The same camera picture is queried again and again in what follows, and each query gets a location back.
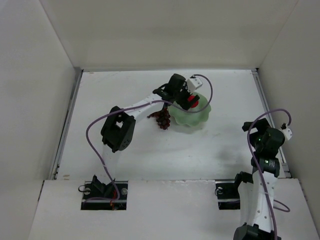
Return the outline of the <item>dark red fake grape bunch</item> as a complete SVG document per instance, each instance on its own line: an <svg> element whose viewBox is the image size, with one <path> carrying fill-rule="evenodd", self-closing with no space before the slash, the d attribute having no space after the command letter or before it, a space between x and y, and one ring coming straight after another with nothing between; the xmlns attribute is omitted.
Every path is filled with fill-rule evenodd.
<svg viewBox="0 0 320 240"><path fill-rule="evenodd" d="M154 118L157 122L157 125L162 130L167 130L170 127L171 115L169 114L168 108L165 107L160 111L156 111L147 116L147 118Z"/></svg>

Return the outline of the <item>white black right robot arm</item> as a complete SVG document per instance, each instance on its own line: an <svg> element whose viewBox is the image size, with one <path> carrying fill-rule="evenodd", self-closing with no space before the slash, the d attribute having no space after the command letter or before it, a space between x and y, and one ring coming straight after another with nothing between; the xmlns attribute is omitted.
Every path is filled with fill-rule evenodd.
<svg viewBox="0 0 320 240"><path fill-rule="evenodd" d="M240 223L235 240L279 240L273 211L275 186L280 175L279 148L285 142L284 134L270 126L266 118L245 122L252 172L241 171L234 183L239 194Z"/></svg>

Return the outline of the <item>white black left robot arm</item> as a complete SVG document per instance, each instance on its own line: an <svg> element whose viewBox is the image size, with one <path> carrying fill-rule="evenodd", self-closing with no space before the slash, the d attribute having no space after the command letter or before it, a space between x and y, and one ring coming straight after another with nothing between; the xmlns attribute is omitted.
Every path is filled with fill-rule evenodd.
<svg viewBox="0 0 320 240"><path fill-rule="evenodd" d="M103 167L108 170L108 176L112 180L116 178L120 151L125 150L132 142L135 125L143 118L168 106L184 112L191 110L200 99L194 92L202 85L203 82L194 75L186 79L175 73L169 82L154 89L140 102L126 109L114 106L110 110L110 116L106 118L100 134L103 143Z"/></svg>

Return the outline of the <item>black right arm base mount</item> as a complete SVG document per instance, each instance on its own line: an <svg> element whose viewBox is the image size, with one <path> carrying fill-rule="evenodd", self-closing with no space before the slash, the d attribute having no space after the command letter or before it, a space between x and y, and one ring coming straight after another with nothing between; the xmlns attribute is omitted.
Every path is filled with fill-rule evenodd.
<svg viewBox="0 0 320 240"><path fill-rule="evenodd" d="M239 210L241 208L240 195L234 182L216 182L214 193L217 196L219 210Z"/></svg>

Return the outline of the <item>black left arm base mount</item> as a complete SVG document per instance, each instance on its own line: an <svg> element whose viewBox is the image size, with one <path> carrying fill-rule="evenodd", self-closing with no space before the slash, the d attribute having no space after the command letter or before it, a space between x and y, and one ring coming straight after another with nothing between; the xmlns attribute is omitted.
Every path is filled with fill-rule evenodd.
<svg viewBox="0 0 320 240"><path fill-rule="evenodd" d="M96 175L78 187L82 194L80 209L82 211L125 211L129 190L128 181L101 182Z"/></svg>

